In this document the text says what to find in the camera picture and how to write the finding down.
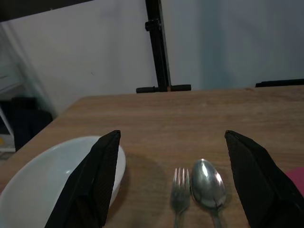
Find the white plate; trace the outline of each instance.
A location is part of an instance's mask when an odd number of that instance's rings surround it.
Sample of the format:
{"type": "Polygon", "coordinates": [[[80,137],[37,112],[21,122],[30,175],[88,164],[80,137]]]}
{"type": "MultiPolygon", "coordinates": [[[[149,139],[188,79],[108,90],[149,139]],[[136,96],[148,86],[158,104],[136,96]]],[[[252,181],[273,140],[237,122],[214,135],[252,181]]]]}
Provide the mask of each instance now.
{"type": "MultiPolygon", "coordinates": [[[[70,175],[100,136],[88,136],[58,144],[26,164],[0,195],[0,228],[44,228],[70,175]]],[[[111,197],[115,199],[125,170],[119,146],[111,197]]]]}

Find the white wall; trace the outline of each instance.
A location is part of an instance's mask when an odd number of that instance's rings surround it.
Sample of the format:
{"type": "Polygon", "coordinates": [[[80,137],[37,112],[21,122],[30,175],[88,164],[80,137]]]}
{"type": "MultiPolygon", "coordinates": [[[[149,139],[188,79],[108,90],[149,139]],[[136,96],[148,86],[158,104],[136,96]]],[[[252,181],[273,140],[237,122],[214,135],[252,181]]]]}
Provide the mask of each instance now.
{"type": "MultiPolygon", "coordinates": [[[[304,77],[301,0],[162,0],[172,84],[304,77]]],[[[54,113],[87,95],[157,84],[143,0],[95,0],[1,26],[28,87],[54,113]]]]}
{"type": "Polygon", "coordinates": [[[95,0],[2,23],[53,113],[88,95],[135,93],[156,76],[142,0],[95,0]]]}
{"type": "Polygon", "coordinates": [[[171,80],[194,89],[304,78],[304,1],[163,0],[171,80]]]}

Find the spoon bowl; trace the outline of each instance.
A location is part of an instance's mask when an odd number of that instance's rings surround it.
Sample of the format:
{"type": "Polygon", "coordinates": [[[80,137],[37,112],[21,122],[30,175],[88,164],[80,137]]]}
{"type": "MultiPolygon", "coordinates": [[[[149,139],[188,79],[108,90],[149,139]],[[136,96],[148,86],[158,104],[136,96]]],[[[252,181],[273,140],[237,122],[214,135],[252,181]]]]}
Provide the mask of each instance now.
{"type": "Polygon", "coordinates": [[[215,226],[222,227],[218,212],[226,201],[226,189],[220,174],[209,161],[201,159],[194,164],[191,192],[194,200],[210,212],[215,226]]]}

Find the pink object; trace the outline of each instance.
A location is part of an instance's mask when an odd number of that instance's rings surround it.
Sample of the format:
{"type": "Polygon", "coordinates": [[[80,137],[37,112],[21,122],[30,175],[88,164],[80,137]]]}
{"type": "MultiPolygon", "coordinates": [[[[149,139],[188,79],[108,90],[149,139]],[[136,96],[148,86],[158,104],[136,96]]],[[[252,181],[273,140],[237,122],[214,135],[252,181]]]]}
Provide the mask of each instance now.
{"type": "Polygon", "coordinates": [[[286,173],[286,175],[293,181],[304,197],[304,167],[290,170],[286,173]]]}

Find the black metal stand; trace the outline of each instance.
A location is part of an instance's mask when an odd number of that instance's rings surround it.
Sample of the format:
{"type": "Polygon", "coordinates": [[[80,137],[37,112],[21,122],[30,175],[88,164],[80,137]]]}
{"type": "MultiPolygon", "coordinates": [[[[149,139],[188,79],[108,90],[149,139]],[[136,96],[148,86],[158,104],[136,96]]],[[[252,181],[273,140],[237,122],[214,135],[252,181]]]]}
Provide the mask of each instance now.
{"type": "Polygon", "coordinates": [[[146,8],[148,21],[145,23],[145,28],[150,33],[158,87],[137,88],[136,92],[153,93],[191,90],[191,85],[171,86],[161,0],[146,0],[146,8]]]}

